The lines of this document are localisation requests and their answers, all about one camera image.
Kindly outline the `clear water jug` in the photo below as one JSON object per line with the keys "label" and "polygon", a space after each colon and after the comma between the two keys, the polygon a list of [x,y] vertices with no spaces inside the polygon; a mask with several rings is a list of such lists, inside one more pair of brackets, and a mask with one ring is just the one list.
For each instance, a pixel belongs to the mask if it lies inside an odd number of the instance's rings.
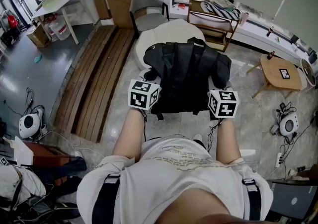
{"label": "clear water jug", "polygon": [[49,27],[60,41],[66,40],[71,34],[65,20],[62,17],[57,17],[55,20],[51,21]]}

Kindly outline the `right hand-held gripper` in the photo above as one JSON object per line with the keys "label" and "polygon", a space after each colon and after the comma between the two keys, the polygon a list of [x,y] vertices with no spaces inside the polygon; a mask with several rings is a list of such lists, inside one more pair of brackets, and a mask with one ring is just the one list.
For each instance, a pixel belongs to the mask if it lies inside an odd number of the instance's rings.
{"label": "right hand-held gripper", "polygon": [[234,91],[228,81],[224,89],[214,86],[212,80],[209,81],[209,101],[208,107],[213,116],[218,118],[234,118],[239,105],[238,92]]}

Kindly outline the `wooden shelf rack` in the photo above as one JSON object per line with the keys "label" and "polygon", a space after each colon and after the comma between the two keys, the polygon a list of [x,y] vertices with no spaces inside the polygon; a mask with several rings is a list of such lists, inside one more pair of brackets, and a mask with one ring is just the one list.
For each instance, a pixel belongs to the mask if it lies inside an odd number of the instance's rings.
{"label": "wooden shelf rack", "polygon": [[241,21],[230,20],[213,13],[206,13],[198,0],[189,0],[187,22],[198,27],[207,44],[218,51],[224,52]]}

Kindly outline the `pale green mat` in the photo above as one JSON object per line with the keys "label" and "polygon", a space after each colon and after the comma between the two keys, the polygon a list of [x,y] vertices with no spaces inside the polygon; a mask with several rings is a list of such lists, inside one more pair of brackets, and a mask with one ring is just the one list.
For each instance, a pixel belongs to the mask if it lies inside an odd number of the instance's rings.
{"label": "pale green mat", "polygon": [[46,10],[49,10],[55,7],[59,2],[60,0],[43,0],[42,7]]}

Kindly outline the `dark blue clothing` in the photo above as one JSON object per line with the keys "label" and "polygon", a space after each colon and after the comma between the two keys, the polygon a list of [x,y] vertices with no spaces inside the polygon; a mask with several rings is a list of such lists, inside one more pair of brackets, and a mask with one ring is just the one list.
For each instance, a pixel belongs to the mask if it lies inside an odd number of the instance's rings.
{"label": "dark blue clothing", "polygon": [[86,171],[86,162],[82,157],[75,157],[63,166],[33,171],[42,182],[54,185],[50,195],[58,198],[77,191],[82,179],[76,175]]}

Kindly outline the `black backpack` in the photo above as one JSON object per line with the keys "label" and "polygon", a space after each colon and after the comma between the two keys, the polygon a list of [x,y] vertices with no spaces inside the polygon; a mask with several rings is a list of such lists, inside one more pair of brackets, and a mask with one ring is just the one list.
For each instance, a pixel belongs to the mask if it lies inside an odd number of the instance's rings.
{"label": "black backpack", "polygon": [[195,37],[186,43],[166,42],[149,46],[143,58],[150,66],[146,78],[160,78],[161,91],[151,113],[159,120],[164,114],[208,111],[209,82],[225,89],[231,72],[231,59]]}

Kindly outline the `grey laptop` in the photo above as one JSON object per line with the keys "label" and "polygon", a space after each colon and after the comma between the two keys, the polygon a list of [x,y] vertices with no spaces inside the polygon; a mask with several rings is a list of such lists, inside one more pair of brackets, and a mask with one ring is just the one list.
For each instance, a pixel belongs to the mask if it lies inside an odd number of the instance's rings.
{"label": "grey laptop", "polygon": [[270,210],[285,217],[304,220],[318,199],[318,184],[309,181],[271,181],[273,202]]}

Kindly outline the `white round tracking device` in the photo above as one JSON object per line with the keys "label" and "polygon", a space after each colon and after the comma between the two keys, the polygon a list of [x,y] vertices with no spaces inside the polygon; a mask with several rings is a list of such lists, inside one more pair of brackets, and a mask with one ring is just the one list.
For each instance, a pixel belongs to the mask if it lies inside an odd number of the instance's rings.
{"label": "white round tracking device", "polygon": [[23,139],[36,139],[42,133],[43,111],[37,109],[35,112],[25,115],[19,120],[19,134]]}
{"label": "white round tracking device", "polygon": [[298,128],[299,120],[296,112],[280,113],[278,122],[271,128],[270,133],[272,135],[279,133],[282,136],[289,136],[296,132]]}

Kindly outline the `round wooden coffee table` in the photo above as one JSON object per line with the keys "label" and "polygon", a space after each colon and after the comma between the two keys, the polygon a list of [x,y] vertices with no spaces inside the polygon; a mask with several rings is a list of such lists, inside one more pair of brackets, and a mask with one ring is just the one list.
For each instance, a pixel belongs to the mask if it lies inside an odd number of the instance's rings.
{"label": "round wooden coffee table", "polygon": [[[287,98],[292,92],[301,91],[303,89],[298,69],[290,61],[276,56],[273,56],[272,59],[268,60],[267,55],[263,54],[260,57],[259,63],[249,69],[246,73],[252,72],[257,67],[262,68],[265,84],[252,96],[252,98],[255,98],[264,90],[289,91],[285,97]],[[282,79],[279,71],[280,69],[287,69],[290,79]]]}

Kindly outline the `brown cardboard box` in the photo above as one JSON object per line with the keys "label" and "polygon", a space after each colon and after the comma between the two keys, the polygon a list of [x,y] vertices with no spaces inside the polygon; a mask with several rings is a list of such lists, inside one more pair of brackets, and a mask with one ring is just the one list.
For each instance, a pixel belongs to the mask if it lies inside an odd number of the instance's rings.
{"label": "brown cardboard box", "polygon": [[27,37],[37,48],[45,48],[49,45],[50,39],[46,35],[41,24],[32,26],[26,31]]}

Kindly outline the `wooden slat platform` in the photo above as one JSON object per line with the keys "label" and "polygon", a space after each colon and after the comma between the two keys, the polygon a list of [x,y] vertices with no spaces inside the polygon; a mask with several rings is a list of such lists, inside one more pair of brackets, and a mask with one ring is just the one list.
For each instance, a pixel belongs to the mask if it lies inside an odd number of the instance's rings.
{"label": "wooden slat platform", "polygon": [[112,25],[97,30],[63,93],[54,121],[59,133],[100,142],[111,100],[134,40],[132,29]]}

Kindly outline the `black white zigzag cushion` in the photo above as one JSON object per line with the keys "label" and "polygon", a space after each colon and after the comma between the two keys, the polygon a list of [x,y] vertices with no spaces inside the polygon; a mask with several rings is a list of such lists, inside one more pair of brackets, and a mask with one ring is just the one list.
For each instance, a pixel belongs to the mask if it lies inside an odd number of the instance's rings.
{"label": "black white zigzag cushion", "polygon": [[230,20],[240,20],[241,12],[238,8],[233,7],[230,10],[224,9],[217,5],[215,2],[209,0],[204,0],[200,2],[200,6],[206,13],[213,13],[217,16],[230,19]]}

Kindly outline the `small brown cardboard sheet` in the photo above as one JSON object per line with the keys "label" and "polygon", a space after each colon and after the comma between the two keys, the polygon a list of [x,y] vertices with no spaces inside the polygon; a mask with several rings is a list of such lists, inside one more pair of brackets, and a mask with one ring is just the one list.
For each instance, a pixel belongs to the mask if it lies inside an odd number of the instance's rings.
{"label": "small brown cardboard sheet", "polygon": [[99,19],[107,20],[112,18],[111,11],[107,6],[106,0],[93,0],[93,1],[94,1]]}

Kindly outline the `red-brown wooden box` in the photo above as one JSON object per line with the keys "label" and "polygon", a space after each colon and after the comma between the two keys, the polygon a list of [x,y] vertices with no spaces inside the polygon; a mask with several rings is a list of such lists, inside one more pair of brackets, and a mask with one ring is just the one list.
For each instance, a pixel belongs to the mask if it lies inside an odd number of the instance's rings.
{"label": "red-brown wooden box", "polygon": [[26,146],[33,152],[32,166],[52,168],[68,163],[71,156],[59,147],[26,142]]}

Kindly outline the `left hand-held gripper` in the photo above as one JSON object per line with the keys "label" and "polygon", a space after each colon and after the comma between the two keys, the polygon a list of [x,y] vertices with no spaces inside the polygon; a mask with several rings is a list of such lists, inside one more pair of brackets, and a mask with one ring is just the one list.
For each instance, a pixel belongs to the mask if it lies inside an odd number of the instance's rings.
{"label": "left hand-held gripper", "polygon": [[161,91],[161,78],[154,69],[140,72],[132,79],[128,89],[128,105],[141,110],[150,110],[158,101]]}

